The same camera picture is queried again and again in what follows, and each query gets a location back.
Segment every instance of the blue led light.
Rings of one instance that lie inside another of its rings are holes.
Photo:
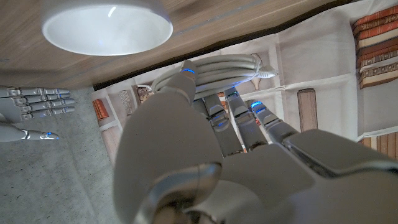
[[[254,103],[252,103],[251,108],[253,108],[257,105],[260,105],[260,104],[262,104],[260,101],[254,102]]]
[[[265,110],[265,108],[261,108],[261,109],[256,110],[256,113],[258,113],[258,112],[260,112],[262,110]]]
[[[184,68],[183,70],[181,70],[181,72],[184,72],[184,71],[191,72],[191,73],[195,74],[195,72],[192,69],[189,69],[189,68]]]

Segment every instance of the robotic hand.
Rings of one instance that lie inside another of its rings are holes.
[[[19,129],[13,123],[72,112],[70,91],[59,88],[14,88],[0,86],[0,142],[20,139],[59,139],[51,132]]]
[[[232,87],[242,153],[218,97],[194,101],[196,71],[185,61],[124,128],[114,170],[124,223],[398,223],[396,161],[325,131],[299,133],[259,101],[249,110]]]

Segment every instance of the robot finger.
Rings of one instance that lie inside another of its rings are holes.
[[[52,94],[69,94],[70,91],[61,88],[20,88],[21,95],[52,95]]]
[[[57,99],[67,99],[70,97],[70,94],[49,94],[49,95],[30,95],[30,96],[20,96],[14,97],[14,102],[16,105],[27,105],[31,103],[38,103],[48,100],[57,100]]]
[[[26,111],[26,112],[56,108],[56,107],[63,106],[63,105],[69,105],[74,102],[75,102],[74,99],[68,98],[68,99],[49,100],[49,101],[31,103],[31,104],[29,104],[30,110]]]
[[[58,134],[55,133],[44,133],[42,131],[27,130],[26,137],[24,139],[28,140],[55,140],[60,139]]]
[[[21,118],[23,121],[32,119],[32,118],[43,118],[46,116],[53,116],[56,114],[62,114],[62,113],[69,113],[75,110],[75,107],[73,106],[67,106],[64,108],[53,108],[53,109],[47,109],[47,110],[37,110],[37,111],[31,111],[26,114],[22,114]]]

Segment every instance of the bookshelf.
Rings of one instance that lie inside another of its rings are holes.
[[[251,82],[236,88],[241,98],[263,101],[279,118],[300,130],[297,92],[313,88],[316,94],[318,128],[359,141],[366,136],[398,132],[398,80],[359,89],[356,76],[355,42],[351,26],[364,15],[396,4],[383,0],[359,1],[325,11],[296,26],[240,44],[191,58],[226,54],[257,54],[263,64],[279,71],[279,76],[261,80],[259,90]],[[113,113],[99,123],[100,130],[126,124],[117,93],[129,90],[134,108],[139,106],[136,85],[150,85],[181,62],[132,77],[93,93],[105,98]]]

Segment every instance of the wooden surface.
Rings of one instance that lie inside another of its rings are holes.
[[[333,0],[162,0],[173,36],[147,52],[93,57],[41,33],[39,0],[0,0],[1,85],[78,88],[105,82],[222,40],[275,27]]]

